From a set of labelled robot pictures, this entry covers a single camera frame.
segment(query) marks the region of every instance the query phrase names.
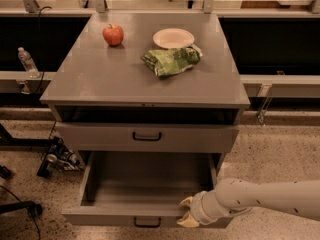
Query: closed drawer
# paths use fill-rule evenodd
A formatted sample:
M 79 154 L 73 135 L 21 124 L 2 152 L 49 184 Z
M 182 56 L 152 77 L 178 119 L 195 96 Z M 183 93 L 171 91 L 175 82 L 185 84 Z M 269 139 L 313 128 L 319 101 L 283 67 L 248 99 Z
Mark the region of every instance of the closed drawer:
M 179 203 L 212 189 L 213 156 L 194 153 L 93 152 L 77 207 L 62 214 L 75 225 L 178 227 Z M 226 227 L 230 219 L 210 227 Z
M 69 149 L 90 151 L 230 152 L 235 126 L 57 123 Z

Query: concrete floor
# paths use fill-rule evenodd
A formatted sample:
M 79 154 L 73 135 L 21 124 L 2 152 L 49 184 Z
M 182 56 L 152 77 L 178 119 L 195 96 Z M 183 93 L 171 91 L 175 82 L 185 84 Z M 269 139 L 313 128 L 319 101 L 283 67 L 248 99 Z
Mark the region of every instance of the concrete floor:
M 11 113 L 1 108 L 0 122 L 14 137 L 46 138 L 53 122 L 24 120 L 28 113 L 12 120 Z M 240 125 L 240 134 L 231 153 L 227 154 L 219 179 L 235 177 L 243 180 L 283 182 L 320 179 L 320 113 L 268 112 L 266 126 L 261 127 L 247 112 Z M 54 171 L 51 178 L 36 176 L 43 154 L 35 150 L 0 150 L 0 165 L 13 172 L 0 184 L 22 201 L 33 200 L 43 206 L 36 221 L 41 239 L 306 239 L 320 238 L 320 222 L 287 215 L 264 208 L 236 217 L 226 229 L 73 226 L 60 214 L 77 204 L 83 172 Z M 0 189 L 1 203 L 14 198 Z M 37 230 L 25 210 L 0 216 L 0 239 L 37 239 Z

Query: gray tabletop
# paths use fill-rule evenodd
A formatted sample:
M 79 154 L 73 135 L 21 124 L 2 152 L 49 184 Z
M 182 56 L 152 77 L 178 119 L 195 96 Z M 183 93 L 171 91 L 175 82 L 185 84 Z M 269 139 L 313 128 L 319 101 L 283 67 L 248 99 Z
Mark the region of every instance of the gray tabletop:
M 102 30 L 122 26 L 120 46 L 109 47 Z M 153 35 L 165 28 L 191 32 L 202 50 L 192 69 L 159 79 L 140 56 L 158 49 Z M 249 104 L 219 20 L 202 12 L 93 14 L 41 101 L 47 104 L 131 104 L 239 107 Z

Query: crumpled bag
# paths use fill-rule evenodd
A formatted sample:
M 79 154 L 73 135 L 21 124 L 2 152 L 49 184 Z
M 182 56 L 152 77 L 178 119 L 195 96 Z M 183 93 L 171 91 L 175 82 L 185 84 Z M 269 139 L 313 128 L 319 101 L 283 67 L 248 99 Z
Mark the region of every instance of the crumpled bag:
M 193 48 L 149 50 L 141 56 L 148 68 L 158 77 L 180 74 L 200 61 L 200 54 Z

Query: plate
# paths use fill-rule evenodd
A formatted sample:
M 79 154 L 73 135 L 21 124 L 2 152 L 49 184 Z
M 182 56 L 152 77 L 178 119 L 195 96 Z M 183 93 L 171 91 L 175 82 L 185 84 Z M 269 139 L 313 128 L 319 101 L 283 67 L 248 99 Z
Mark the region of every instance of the plate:
M 166 28 L 155 33 L 153 41 L 161 48 L 185 48 L 193 44 L 193 35 L 180 28 Z

